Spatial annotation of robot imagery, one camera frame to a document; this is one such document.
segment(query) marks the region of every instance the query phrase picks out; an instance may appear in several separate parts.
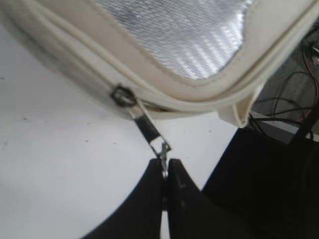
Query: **zipper pull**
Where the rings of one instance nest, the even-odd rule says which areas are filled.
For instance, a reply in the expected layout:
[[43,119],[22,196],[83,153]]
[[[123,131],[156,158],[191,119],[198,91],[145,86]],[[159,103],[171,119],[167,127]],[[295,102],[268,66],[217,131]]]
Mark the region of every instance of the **zipper pull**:
[[156,157],[161,160],[164,177],[167,177],[166,156],[171,151],[171,147],[157,130],[142,101],[135,96],[131,89],[121,85],[113,90],[111,98],[117,106],[127,109],[145,140],[149,143],[150,148]]

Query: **zipper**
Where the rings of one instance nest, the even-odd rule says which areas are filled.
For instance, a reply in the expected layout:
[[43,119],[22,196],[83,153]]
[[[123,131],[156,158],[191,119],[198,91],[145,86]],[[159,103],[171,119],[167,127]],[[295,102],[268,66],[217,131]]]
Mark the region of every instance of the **zipper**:
[[125,108],[130,114],[157,159],[161,161],[163,176],[167,178],[168,171],[166,161],[167,153],[171,151],[171,146],[156,128],[143,102],[135,96],[131,89],[121,85],[118,85],[112,91],[111,98],[117,106]]

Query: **white surface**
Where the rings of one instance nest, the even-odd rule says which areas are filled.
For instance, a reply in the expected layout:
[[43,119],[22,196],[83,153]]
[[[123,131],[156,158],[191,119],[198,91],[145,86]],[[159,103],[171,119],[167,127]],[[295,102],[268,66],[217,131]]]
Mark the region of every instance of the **white surface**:
[[[153,154],[133,122],[76,92],[2,26],[0,77],[0,238],[80,238],[123,202]],[[156,123],[200,188],[236,130],[215,113]]]

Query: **cream fabric bag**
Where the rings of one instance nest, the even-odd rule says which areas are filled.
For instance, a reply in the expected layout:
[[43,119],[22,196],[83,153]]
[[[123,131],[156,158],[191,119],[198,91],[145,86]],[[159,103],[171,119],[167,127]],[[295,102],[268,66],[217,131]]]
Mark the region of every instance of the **cream fabric bag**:
[[122,84],[157,119],[218,111],[243,127],[319,1],[0,0],[0,11],[46,66],[120,114],[109,95]]

